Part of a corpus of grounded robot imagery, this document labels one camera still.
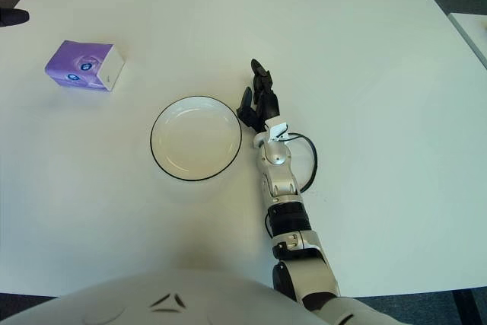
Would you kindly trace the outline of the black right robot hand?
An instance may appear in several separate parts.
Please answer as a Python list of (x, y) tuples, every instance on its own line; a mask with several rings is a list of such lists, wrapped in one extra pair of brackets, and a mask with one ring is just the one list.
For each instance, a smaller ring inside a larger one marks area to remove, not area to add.
[(237, 108), (237, 118), (256, 133), (266, 130), (266, 121), (280, 115), (279, 101), (272, 89), (269, 70), (256, 60), (250, 63), (253, 71), (253, 87), (246, 87)]

